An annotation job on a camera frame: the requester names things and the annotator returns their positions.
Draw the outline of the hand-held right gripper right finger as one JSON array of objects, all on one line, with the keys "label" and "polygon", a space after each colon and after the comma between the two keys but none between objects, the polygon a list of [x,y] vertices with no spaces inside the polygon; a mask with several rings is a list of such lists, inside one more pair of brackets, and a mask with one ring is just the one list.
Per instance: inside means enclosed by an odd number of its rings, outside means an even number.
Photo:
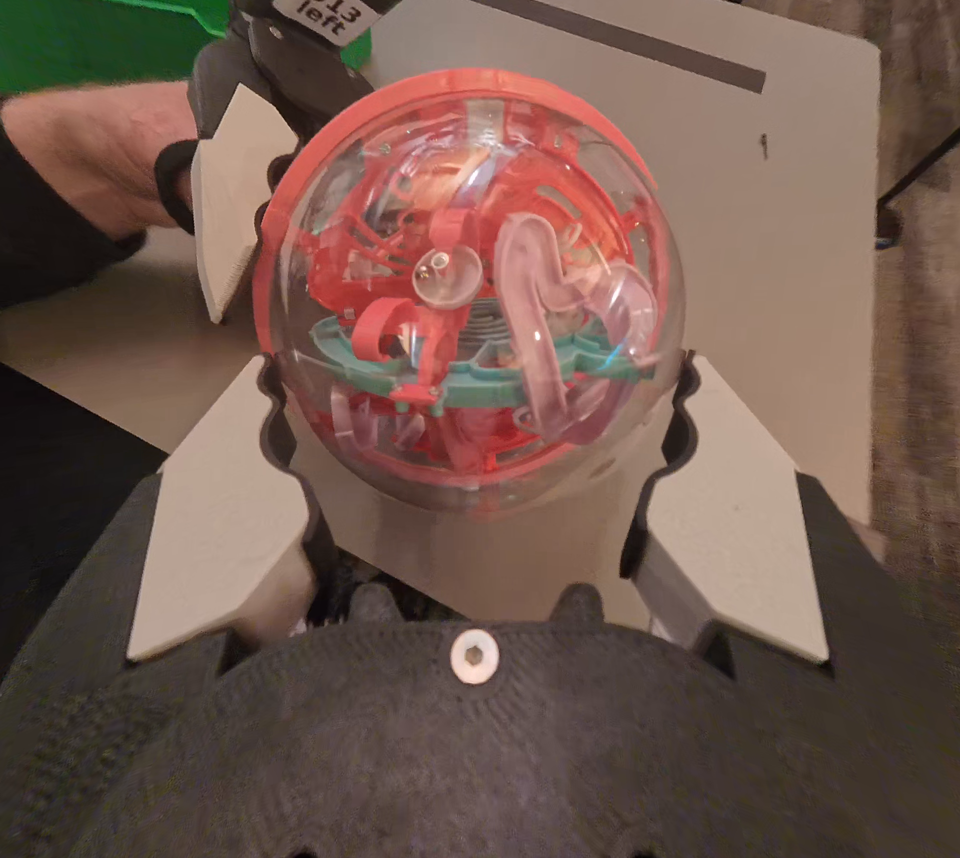
[{"label": "hand-held right gripper right finger", "polygon": [[688,352],[620,559],[650,633],[702,650],[732,629],[830,657],[797,467],[708,359]]}]

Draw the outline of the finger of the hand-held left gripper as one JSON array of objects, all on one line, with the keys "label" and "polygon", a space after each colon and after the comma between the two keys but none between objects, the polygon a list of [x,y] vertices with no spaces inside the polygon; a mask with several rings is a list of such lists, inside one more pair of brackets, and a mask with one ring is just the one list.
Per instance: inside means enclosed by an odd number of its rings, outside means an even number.
[{"label": "finger of the hand-held left gripper", "polygon": [[270,168],[297,144],[280,112],[243,83],[213,136],[198,141],[191,193],[198,277],[212,324],[222,324],[255,259],[258,210],[272,195]]}]

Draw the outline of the person's left hand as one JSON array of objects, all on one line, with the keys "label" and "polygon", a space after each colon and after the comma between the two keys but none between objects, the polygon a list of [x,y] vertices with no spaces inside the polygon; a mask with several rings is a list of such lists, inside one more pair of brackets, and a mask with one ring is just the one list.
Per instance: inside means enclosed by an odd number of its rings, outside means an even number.
[{"label": "person's left hand", "polygon": [[155,166],[166,148],[197,137],[185,79],[15,96],[2,125],[42,180],[110,239],[177,227]]}]

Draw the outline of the clear red maze ball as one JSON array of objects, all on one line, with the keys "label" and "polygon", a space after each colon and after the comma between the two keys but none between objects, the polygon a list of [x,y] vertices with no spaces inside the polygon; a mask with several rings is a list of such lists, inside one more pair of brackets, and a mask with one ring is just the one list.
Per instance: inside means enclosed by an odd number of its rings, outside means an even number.
[{"label": "clear red maze ball", "polygon": [[635,145],[515,72],[363,97],[263,216],[257,336],[311,438],[381,494],[508,513],[615,463],[678,381],[686,290]]}]

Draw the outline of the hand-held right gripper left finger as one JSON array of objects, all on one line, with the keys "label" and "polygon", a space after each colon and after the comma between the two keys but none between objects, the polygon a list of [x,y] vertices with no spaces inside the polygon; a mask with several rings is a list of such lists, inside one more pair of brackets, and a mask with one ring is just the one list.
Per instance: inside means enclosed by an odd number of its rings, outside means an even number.
[{"label": "hand-held right gripper left finger", "polygon": [[133,662],[211,633],[260,648],[306,622],[318,578],[306,489],[270,444],[282,431],[270,360],[255,355],[164,461],[126,644]]}]

